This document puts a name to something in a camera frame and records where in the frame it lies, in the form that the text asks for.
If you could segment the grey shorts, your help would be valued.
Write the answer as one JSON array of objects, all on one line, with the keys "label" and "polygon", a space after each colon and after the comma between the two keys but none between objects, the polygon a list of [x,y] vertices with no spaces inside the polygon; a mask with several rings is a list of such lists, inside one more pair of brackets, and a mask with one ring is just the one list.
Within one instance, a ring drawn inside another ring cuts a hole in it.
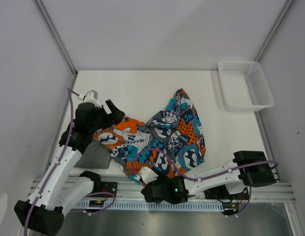
[{"label": "grey shorts", "polygon": [[104,145],[92,141],[74,167],[84,169],[108,169],[110,159],[111,155],[109,150]]}]

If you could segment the colourful patterned shorts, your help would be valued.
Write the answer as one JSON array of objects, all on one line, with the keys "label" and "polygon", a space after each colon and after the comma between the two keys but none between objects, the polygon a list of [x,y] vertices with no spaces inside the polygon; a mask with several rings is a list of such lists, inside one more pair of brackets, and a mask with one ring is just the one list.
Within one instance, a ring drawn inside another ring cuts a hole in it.
[{"label": "colourful patterned shorts", "polygon": [[185,174],[205,161],[205,139],[197,110],[184,89],[146,123],[124,116],[117,125],[95,132],[112,159],[135,183],[142,167],[168,178]]}]

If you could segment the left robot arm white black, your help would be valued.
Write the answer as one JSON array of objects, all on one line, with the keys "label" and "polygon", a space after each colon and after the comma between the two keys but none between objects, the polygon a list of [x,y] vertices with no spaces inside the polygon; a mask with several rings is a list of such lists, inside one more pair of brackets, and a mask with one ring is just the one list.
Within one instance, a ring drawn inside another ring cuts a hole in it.
[{"label": "left robot arm white black", "polygon": [[76,109],[70,104],[70,122],[62,134],[56,157],[53,159],[40,184],[26,201],[19,200],[14,211],[24,227],[24,234],[33,230],[54,236],[61,229],[66,215],[85,196],[101,194],[101,176],[84,171],[72,187],[61,193],[71,170],[81,159],[94,133],[122,121],[125,113],[111,100],[106,100],[107,113],[96,100],[82,102]]}]

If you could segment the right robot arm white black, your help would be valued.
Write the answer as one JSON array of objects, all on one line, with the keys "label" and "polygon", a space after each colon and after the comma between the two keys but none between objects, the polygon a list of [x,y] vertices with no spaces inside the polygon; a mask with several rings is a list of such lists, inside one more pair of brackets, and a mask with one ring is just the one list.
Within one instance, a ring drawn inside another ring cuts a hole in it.
[{"label": "right robot arm white black", "polygon": [[173,178],[159,171],[142,167],[139,176],[145,187],[141,190],[147,203],[166,201],[181,204],[206,190],[219,187],[220,194],[232,198],[246,187],[264,187],[276,182],[273,169],[278,162],[267,160],[262,151],[237,151],[233,159],[207,171],[187,172]]}]

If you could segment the white plastic basket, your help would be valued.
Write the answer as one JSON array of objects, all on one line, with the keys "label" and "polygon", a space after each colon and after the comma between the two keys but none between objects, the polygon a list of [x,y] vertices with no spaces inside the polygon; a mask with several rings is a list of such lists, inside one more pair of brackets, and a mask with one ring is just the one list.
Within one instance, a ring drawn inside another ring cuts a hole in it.
[{"label": "white plastic basket", "polygon": [[249,60],[218,62],[219,89],[228,111],[258,112],[275,101],[261,65]]}]

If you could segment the aluminium mounting rail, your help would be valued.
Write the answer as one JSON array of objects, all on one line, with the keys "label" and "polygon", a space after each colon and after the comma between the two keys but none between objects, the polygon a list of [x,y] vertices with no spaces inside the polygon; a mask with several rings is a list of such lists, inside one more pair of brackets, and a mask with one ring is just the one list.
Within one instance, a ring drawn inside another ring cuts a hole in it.
[{"label": "aluminium mounting rail", "polygon": [[[78,175],[69,175],[65,184],[62,186],[61,193],[71,187]],[[118,200],[135,200],[143,201],[144,195],[141,194],[143,186],[138,185],[127,177],[122,176],[101,176],[101,180],[104,182],[117,182],[117,198]],[[35,178],[29,195],[37,188],[41,179]],[[207,198],[205,193],[196,194],[194,197],[188,199],[190,201],[206,200],[214,201],[214,198]],[[266,187],[252,188],[250,202],[257,203],[295,203],[296,197],[293,192],[293,188],[289,183],[276,183]]]}]

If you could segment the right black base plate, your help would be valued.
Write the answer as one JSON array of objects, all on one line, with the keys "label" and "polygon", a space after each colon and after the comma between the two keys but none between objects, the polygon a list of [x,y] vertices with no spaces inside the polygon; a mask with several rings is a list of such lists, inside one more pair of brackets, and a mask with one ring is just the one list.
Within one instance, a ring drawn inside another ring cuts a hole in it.
[{"label": "right black base plate", "polygon": [[206,199],[218,200],[220,202],[229,203],[236,200],[248,200],[249,191],[246,187],[242,192],[230,194],[225,185],[214,187],[204,191]]}]

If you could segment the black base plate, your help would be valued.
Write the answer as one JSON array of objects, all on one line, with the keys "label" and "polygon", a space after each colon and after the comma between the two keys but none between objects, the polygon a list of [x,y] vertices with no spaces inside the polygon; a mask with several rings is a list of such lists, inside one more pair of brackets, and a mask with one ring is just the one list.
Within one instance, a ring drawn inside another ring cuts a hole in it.
[{"label": "black base plate", "polygon": [[105,192],[105,194],[103,195],[104,198],[112,198],[112,195],[116,196],[117,194],[117,187],[118,187],[118,183],[117,182],[102,182],[101,184],[101,191]]},{"label": "black base plate", "polygon": [[236,200],[248,200],[249,191],[246,187],[242,192],[230,194],[225,185],[214,187],[204,191],[206,199],[218,200],[220,202],[229,203]]}]

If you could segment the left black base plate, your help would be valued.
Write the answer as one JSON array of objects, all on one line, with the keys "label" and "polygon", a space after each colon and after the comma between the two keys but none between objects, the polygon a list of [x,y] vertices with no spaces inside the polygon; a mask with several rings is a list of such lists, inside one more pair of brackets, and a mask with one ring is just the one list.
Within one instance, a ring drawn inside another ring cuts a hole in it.
[{"label": "left black base plate", "polygon": [[118,183],[117,182],[102,182],[101,184],[101,191],[105,192],[105,194],[103,195],[104,198],[112,198],[112,195],[116,196],[117,194],[117,187],[118,187]]}]

